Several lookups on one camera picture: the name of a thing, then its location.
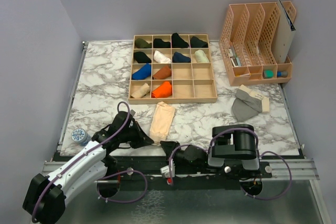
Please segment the wooden compartment tray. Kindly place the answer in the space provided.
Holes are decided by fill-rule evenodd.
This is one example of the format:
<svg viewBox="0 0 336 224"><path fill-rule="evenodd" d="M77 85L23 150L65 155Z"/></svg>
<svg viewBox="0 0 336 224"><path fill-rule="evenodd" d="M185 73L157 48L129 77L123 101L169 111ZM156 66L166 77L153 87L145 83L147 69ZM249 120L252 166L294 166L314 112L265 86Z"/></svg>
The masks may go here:
<svg viewBox="0 0 336 224"><path fill-rule="evenodd" d="M156 104L158 102L165 103L214 103L217 101L218 95L216 91L212 54L209 48L208 34L179 34L188 44L188 48L153 48L153 39L161 38L164 41L171 42L171 34L154 34L154 35L135 35L133 40L142 38L147 42L152 43L150 49L138 49L133 42L132 52L142 51L150 57L152 68L151 76L144 80L132 80L129 82L128 100L130 104ZM196 36L199 39L208 42L208 48L191 48L190 38ZM157 63L153 59L154 52L158 50L166 57L172 60L175 52L180 52L183 55L191 58L191 63ZM203 50L209 63L198 63L195 59L195 51ZM172 75L163 80L154 80L153 75L162 67L169 66L172 70ZM163 82L168 81L173 87L173 93L168 98L151 98L153 90L158 88ZM150 86L150 92L140 98L131 97L131 93L136 91L140 86L147 83Z"/></svg>

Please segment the blue grey cylinder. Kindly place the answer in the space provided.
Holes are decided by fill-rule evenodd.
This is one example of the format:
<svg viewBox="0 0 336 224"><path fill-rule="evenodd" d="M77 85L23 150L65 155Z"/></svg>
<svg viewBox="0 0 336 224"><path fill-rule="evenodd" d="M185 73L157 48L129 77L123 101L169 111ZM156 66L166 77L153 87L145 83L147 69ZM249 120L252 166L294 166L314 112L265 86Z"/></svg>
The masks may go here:
<svg viewBox="0 0 336 224"><path fill-rule="evenodd" d="M277 78L286 78L288 76L287 71L278 71L277 72Z"/></svg>

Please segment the beige rolled cloth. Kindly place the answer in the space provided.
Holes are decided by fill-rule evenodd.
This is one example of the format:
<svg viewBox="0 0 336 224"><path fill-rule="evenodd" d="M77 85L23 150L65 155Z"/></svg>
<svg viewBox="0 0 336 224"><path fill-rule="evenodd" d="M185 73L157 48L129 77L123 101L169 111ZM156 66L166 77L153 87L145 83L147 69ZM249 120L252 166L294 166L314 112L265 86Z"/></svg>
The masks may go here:
<svg viewBox="0 0 336 224"><path fill-rule="evenodd" d="M135 99L140 99L144 96L146 96L150 92L150 86L145 83L142 86L140 86L136 91L131 93L131 97Z"/></svg>

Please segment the pale green rolled cloth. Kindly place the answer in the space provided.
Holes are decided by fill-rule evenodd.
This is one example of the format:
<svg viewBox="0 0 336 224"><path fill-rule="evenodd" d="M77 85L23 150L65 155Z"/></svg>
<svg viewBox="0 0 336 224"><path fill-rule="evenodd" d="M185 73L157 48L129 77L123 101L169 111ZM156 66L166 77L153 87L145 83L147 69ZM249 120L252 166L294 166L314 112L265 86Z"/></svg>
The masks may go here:
<svg viewBox="0 0 336 224"><path fill-rule="evenodd" d="M195 51L195 59L198 63L209 63L209 59L203 50Z"/></svg>

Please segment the grey underwear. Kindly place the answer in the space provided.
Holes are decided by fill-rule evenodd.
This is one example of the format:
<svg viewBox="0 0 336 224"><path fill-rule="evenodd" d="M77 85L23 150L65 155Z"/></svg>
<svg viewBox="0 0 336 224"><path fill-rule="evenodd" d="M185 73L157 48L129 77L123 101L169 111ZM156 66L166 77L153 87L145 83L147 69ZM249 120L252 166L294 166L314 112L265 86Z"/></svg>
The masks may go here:
<svg viewBox="0 0 336 224"><path fill-rule="evenodd" d="M262 98L254 97L247 91L238 89L232 112L238 122L243 122L261 113L262 107Z"/></svg>

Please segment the grey folder in rack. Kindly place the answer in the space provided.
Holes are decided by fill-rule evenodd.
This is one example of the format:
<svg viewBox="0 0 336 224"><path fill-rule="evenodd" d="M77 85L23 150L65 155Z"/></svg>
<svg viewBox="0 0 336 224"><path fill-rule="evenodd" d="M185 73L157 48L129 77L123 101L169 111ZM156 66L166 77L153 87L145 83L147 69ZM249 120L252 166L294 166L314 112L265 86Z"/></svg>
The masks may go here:
<svg viewBox="0 0 336 224"><path fill-rule="evenodd" d="M296 18L296 9L291 1L277 1L280 11L280 17L276 32L272 41L271 51L277 64L286 61L288 51L296 33L294 21Z"/></svg>

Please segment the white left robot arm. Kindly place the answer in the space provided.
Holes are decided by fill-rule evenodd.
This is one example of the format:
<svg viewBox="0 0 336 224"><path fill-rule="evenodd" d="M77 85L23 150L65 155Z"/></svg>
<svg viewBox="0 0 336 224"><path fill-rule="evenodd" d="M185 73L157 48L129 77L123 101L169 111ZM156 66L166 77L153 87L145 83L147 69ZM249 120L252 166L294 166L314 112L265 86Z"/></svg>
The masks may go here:
<svg viewBox="0 0 336 224"><path fill-rule="evenodd" d="M120 144L136 149L154 143L131 113L120 111L113 122L95 132L88 144L71 160L30 182L23 209L33 223L56 223L66 206L96 180L120 178L117 161L110 153Z"/></svg>

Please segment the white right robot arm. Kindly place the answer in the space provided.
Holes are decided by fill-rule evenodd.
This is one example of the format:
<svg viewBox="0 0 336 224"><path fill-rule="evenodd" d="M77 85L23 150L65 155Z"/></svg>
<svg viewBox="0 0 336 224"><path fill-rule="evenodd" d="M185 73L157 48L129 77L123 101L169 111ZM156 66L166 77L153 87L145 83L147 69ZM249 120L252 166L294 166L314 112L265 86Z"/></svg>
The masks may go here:
<svg viewBox="0 0 336 224"><path fill-rule="evenodd" d="M258 136L249 124L212 128L208 149L178 142L160 144L167 157L167 165L160 172L170 180L180 165L192 174L220 173L232 179L256 178L261 173Z"/></svg>

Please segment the dark green rolled cloth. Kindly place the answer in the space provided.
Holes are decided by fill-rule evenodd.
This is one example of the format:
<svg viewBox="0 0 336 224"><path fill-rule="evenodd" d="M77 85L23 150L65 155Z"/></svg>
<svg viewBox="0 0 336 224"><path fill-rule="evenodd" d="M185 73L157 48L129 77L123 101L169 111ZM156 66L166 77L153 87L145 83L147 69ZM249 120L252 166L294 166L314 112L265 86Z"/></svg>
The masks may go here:
<svg viewBox="0 0 336 224"><path fill-rule="evenodd" d="M199 39L196 36L190 38L191 48L208 48L208 42Z"/></svg>

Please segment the brown rolled cloth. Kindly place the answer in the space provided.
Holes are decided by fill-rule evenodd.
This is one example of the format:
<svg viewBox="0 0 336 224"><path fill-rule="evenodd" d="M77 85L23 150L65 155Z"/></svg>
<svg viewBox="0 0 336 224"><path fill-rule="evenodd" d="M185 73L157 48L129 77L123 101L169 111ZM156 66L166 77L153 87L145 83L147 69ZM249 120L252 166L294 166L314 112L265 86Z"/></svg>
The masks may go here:
<svg viewBox="0 0 336 224"><path fill-rule="evenodd" d="M169 66L162 67L158 72L153 75L154 80L163 80L172 75L172 70Z"/></svg>

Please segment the cream folded underwear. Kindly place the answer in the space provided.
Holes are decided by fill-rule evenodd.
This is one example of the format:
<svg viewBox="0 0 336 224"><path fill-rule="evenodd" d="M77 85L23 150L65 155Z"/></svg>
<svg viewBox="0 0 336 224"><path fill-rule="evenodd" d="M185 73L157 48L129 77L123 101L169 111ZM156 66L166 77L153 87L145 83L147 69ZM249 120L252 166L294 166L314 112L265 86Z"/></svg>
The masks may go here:
<svg viewBox="0 0 336 224"><path fill-rule="evenodd" d="M246 87L245 85L241 85L239 87L236 93L236 97L260 113L270 112L269 98L260 92Z"/></svg>

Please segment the blue rolled cloth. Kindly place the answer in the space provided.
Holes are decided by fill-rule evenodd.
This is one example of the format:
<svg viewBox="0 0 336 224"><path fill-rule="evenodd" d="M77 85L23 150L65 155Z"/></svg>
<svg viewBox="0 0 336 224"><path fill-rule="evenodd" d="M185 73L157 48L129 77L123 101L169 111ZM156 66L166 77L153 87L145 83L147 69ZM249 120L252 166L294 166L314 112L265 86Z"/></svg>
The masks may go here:
<svg viewBox="0 0 336 224"><path fill-rule="evenodd" d="M146 63L138 71L132 74L132 80L144 80L147 77L151 76L152 68L149 63Z"/></svg>

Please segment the white rolled cloth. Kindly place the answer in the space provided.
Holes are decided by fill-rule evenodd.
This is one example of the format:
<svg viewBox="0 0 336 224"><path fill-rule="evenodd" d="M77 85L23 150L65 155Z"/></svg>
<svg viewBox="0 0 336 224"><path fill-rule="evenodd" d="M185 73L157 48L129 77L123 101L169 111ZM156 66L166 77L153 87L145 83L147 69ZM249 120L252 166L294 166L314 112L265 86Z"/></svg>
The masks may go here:
<svg viewBox="0 0 336 224"><path fill-rule="evenodd" d="M166 57L164 54L156 50L153 55L153 59L157 63L171 63L171 59Z"/></svg>

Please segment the navy rolled cloth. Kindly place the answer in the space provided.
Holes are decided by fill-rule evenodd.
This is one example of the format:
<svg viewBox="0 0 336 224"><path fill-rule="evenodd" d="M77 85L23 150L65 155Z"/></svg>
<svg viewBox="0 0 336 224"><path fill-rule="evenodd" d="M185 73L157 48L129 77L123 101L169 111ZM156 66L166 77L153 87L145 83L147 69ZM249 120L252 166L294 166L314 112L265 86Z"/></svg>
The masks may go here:
<svg viewBox="0 0 336 224"><path fill-rule="evenodd" d="M172 57L173 63L191 63L191 58L180 52L175 52Z"/></svg>

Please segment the beige boxer underwear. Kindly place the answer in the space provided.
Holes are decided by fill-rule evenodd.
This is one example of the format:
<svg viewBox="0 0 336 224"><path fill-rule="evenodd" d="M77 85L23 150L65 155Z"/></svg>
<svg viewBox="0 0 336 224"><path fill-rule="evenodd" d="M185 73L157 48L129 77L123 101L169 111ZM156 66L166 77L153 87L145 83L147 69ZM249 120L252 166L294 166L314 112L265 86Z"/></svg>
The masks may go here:
<svg viewBox="0 0 336 224"><path fill-rule="evenodd" d="M161 141L166 141L174 114L174 107L164 102L159 102L156 105L150 127L150 138L154 141L153 145L160 146Z"/></svg>

